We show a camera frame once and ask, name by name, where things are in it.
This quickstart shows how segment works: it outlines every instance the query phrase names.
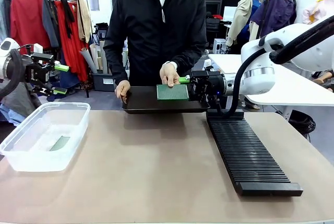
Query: storage bin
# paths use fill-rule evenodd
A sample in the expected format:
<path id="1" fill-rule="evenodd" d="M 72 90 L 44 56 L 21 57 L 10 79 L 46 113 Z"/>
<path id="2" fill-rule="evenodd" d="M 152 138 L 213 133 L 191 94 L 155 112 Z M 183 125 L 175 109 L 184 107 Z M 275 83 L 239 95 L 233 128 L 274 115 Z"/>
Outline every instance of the storage bin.
<path id="1" fill-rule="evenodd" d="M 92 74 L 96 91 L 113 92 L 114 80 L 111 74 Z"/>
<path id="2" fill-rule="evenodd" d="M 43 104 L 0 144 L 0 153 L 16 171 L 62 171 L 86 132 L 89 111 L 87 103 Z"/>

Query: black tray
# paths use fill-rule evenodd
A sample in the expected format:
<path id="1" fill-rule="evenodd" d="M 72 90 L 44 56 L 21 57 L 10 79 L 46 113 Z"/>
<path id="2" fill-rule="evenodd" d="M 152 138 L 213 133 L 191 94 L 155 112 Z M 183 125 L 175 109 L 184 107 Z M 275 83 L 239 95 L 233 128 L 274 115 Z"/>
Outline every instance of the black tray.
<path id="1" fill-rule="evenodd" d="M 122 109 L 129 114 L 203 113 L 210 108 L 207 102 L 158 100 L 157 87 L 131 87 Z"/>

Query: beige table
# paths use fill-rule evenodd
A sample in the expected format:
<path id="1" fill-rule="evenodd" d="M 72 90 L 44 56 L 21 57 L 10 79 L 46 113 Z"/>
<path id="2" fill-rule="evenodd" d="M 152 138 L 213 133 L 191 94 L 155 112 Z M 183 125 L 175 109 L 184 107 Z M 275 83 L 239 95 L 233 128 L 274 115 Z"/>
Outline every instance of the beige table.
<path id="1" fill-rule="evenodd" d="M 299 222 L 334 219 L 334 167 L 273 113 L 246 119 L 302 197 L 241 198 L 205 114 L 92 111 L 70 166 L 18 173 L 0 162 L 0 222 Z"/>

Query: red coat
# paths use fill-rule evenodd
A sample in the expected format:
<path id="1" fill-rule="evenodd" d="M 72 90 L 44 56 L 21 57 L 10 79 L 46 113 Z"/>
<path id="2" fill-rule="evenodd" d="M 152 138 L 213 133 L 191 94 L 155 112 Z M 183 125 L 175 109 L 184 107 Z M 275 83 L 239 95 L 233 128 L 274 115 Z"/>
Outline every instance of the red coat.
<path id="1" fill-rule="evenodd" d="M 35 44 L 50 48 L 43 27 L 43 0 L 12 0 L 10 6 L 10 37 L 20 46 Z"/>
<path id="2" fill-rule="evenodd" d="M 74 15 L 74 22 L 66 22 L 64 6 L 60 1 L 55 1 L 58 14 L 59 32 L 66 65 L 69 66 L 71 73 L 76 73 L 80 81 L 88 79 L 87 62 L 80 54 L 82 48 L 87 48 L 88 44 L 79 39 L 77 3 L 68 3 L 71 13 Z M 67 35 L 65 24 L 68 23 L 72 34 Z"/>

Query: purple jacket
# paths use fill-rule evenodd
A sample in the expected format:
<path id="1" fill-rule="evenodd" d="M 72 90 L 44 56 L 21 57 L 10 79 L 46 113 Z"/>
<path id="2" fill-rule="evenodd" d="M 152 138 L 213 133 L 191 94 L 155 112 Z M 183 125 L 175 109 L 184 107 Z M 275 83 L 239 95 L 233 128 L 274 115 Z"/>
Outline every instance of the purple jacket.
<path id="1" fill-rule="evenodd" d="M 292 0 L 270 0 L 267 6 L 268 9 L 264 18 L 261 37 L 288 26 L 290 24 L 290 18 L 294 14 L 294 4 Z M 264 11 L 265 6 L 262 4 L 250 20 L 261 25 Z"/>

